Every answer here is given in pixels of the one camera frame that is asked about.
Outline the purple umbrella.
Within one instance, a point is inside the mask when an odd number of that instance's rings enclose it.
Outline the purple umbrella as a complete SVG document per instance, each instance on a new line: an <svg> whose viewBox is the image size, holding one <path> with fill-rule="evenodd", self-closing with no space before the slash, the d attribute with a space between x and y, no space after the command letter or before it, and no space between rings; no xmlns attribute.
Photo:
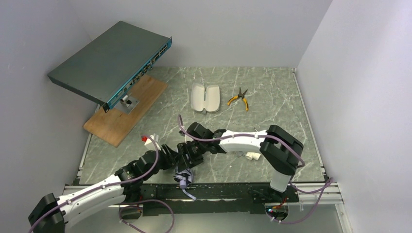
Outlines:
<svg viewBox="0 0 412 233"><path fill-rule="evenodd" d="M193 177L194 177L193 172L189 168L182 170L182 171L179 171L178 167L175 168L174 180L179 183L179 188L190 199L197 200L197 198L194 195L190 194L187 191L188 187L193 182Z"/></svg>

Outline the cream umbrella case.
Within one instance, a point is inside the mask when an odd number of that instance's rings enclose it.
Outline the cream umbrella case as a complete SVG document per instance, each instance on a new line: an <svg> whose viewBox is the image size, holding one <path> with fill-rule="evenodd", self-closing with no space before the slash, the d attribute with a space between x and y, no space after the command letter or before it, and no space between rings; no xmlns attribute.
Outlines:
<svg viewBox="0 0 412 233"><path fill-rule="evenodd" d="M191 108L196 112L217 112L220 108L220 87L209 85L204 87L202 84L194 83L191 90Z"/></svg>

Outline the white pipe elbow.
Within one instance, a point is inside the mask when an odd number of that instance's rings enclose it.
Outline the white pipe elbow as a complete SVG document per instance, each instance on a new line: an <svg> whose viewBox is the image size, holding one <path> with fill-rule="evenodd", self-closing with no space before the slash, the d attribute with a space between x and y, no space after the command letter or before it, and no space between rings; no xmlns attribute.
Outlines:
<svg viewBox="0 0 412 233"><path fill-rule="evenodd" d="M245 155L245 158L247 158L248 160L258 161L260 157L261 157L261 154L256 153L256 152L247 152L246 155Z"/></svg>

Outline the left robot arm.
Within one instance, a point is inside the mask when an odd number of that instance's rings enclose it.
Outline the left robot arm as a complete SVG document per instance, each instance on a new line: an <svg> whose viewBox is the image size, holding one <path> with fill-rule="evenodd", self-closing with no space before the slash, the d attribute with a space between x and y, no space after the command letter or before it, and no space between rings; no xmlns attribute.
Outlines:
<svg viewBox="0 0 412 233"><path fill-rule="evenodd" d="M28 216L31 233L63 233L68 225L119 203L131 203L141 193L143 182L160 170L180 168L188 154L179 145L172 150L167 145L148 150L137 160L119 168L102 181L77 192L55 196L44 195Z"/></svg>

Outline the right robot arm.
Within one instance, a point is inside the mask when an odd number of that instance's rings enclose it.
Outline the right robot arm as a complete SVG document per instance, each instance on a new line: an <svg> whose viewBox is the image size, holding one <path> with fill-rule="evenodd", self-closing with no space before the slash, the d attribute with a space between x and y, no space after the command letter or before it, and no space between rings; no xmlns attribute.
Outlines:
<svg viewBox="0 0 412 233"><path fill-rule="evenodd" d="M261 154L275 169L270 188L283 193L298 168L304 167L301 158L304 145L280 126L271 125L259 132L234 132L219 129L214 132L194 122L186 130L181 120L178 127L185 136L192 139L187 155L202 155L229 152L253 152Z"/></svg>

